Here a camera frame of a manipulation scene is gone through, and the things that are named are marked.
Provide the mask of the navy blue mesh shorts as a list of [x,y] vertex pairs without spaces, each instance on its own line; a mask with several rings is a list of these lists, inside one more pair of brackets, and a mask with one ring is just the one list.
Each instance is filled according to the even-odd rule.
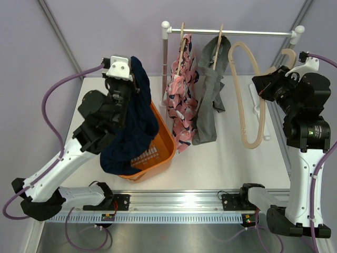
[[130,176],[140,172],[140,169],[131,166],[131,160],[144,153],[159,132],[158,120],[151,109],[151,89],[147,73],[135,56],[131,57],[131,67],[140,91],[131,96],[125,127],[114,129],[116,138],[100,154],[101,168],[114,175]]

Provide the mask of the beige hanger of grey shorts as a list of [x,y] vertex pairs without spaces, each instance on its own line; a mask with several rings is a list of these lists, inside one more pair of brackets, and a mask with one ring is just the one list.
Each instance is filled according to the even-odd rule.
[[216,69],[217,57],[218,57],[219,49],[220,49],[220,45],[221,45],[223,28],[224,28],[224,24],[222,23],[221,24],[221,28],[219,30],[219,35],[218,35],[218,40],[217,40],[217,46],[216,46],[216,51],[215,51],[215,55],[214,55],[213,70]]

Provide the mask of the grey fabric shorts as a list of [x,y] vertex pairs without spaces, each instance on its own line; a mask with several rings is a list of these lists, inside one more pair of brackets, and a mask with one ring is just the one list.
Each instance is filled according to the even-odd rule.
[[220,92],[224,88],[224,84],[221,80],[229,63],[228,53],[231,48],[231,43],[225,36],[222,36],[216,69],[213,70],[217,40],[218,36],[214,37],[205,45],[198,62],[198,67],[204,74],[204,81],[200,87],[200,104],[193,120],[193,127],[196,129],[192,139],[193,145],[216,141],[217,134],[214,112],[221,113],[225,111],[220,96]]

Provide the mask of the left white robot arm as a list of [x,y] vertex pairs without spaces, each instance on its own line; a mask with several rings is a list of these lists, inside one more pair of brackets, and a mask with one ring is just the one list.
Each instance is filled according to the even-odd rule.
[[113,206],[114,194],[104,182],[89,187],[61,186],[80,166],[105,150],[116,139],[116,131],[125,126],[128,103],[137,91],[133,77],[106,77],[105,87],[107,94],[91,90],[84,95],[78,107],[84,120],[55,160],[33,176],[12,182],[28,217],[45,221],[62,209],[107,210]]

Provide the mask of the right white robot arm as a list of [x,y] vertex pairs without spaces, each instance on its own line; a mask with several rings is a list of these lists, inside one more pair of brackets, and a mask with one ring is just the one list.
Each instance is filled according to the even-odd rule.
[[332,151],[331,128],[321,116],[331,95],[330,80],[319,73],[288,71],[282,66],[252,79],[259,97],[276,102],[285,113],[283,132],[292,169],[288,203],[281,206],[261,184],[245,183],[240,188],[239,205],[263,211],[274,234],[330,238],[331,229],[321,215],[319,175],[323,158]]

